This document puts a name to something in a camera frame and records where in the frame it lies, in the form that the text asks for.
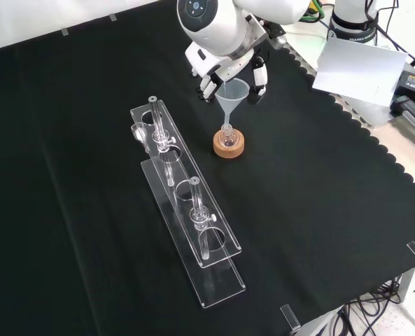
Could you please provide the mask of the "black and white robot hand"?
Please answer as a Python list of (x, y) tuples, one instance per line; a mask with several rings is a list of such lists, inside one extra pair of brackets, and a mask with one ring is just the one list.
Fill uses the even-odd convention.
[(220, 86), (231, 81), (248, 65), (251, 65), (254, 77), (254, 84), (248, 89), (249, 103), (257, 104), (267, 91), (267, 67), (264, 59), (254, 49), (233, 60), (228, 56), (216, 56), (192, 42), (186, 49), (185, 56), (192, 67), (190, 75), (201, 78), (197, 93), (203, 101), (213, 101)]

